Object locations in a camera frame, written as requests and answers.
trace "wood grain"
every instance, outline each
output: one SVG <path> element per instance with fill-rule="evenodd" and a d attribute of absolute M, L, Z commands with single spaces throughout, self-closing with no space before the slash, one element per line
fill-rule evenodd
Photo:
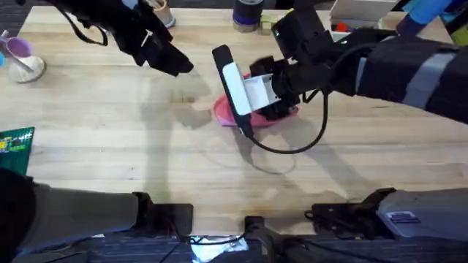
<path fill-rule="evenodd" d="M 37 128 L 30 176 L 55 187 L 147 191 L 155 202 L 192 203 L 195 234 L 241 232 L 246 215 L 265 216 L 280 232 L 306 234 L 312 229 L 303 211 L 316 202 L 358 201 L 386 186 L 468 186 L 465 125 L 377 100 L 333 94 L 325 137 L 306 153 L 253 147 L 212 115 L 223 91 L 211 50 L 228 44 L 247 71 L 256 58 L 280 57 L 273 37 L 234 31 L 229 10 L 172 11 L 174 44 L 195 65 L 177 78 L 135 66 L 112 41 L 82 43 L 54 8 L 33 8 L 20 36 L 47 61 L 47 72 L 18 85 L 0 71 L 0 130 Z M 384 25 L 394 27 L 403 15 L 390 14 Z M 99 39 L 95 29 L 88 35 Z M 423 36 L 450 41 L 439 20 Z M 308 143 L 321 105 L 318 99 L 301 106 L 297 118 L 259 137 L 276 148 Z"/>

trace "green book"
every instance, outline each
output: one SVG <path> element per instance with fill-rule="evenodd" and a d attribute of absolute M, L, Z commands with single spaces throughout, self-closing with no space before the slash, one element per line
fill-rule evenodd
<path fill-rule="evenodd" d="M 26 175 L 34 127 L 0 131 L 0 168 Z"/>

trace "bottle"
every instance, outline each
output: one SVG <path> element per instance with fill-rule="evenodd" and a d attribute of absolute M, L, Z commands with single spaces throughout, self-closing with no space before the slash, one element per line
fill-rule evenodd
<path fill-rule="evenodd" d="M 418 1 L 403 20 L 396 26 L 402 36 L 415 36 L 439 14 L 444 12 L 452 0 L 413 0 Z"/>

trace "blue object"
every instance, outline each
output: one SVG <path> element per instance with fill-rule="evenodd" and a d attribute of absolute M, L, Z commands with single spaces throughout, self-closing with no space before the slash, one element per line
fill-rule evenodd
<path fill-rule="evenodd" d="M 403 36 L 415 36 L 435 17 L 442 14 L 452 0 L 413 0 L 404 10 L 408 15 L 396 26 L 397 32 Z"/>
<path fill-rule="evenodd" d="M 0 67 L 5 65 L 5 56 L 3 56 L 3 53 L 0 52 Z"/>

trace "cup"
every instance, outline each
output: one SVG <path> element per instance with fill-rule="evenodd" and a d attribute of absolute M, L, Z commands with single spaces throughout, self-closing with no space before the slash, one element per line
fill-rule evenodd
<path fill-rule="evenodd" d="M 3 43 L 7 51 L 17 58 L 27 58 L 32 55 L 31 45 L 24 39 L 19 37 L 0 37 L 0 42 Z"/>

